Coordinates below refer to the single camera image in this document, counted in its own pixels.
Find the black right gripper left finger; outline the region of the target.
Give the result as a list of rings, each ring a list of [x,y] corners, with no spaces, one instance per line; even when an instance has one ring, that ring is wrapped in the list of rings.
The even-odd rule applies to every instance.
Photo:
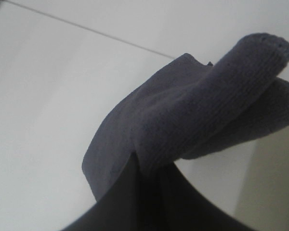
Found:
[[[162,231],[159,186],[144,179],[132,154],[104,196],[66,231]]]

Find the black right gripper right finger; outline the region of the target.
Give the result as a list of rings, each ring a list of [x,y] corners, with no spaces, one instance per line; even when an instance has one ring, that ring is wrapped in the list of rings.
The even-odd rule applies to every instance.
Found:
[[[204,198],[175,164],[159,173],[167,224],[172,231],[237,231],[238,224]]]

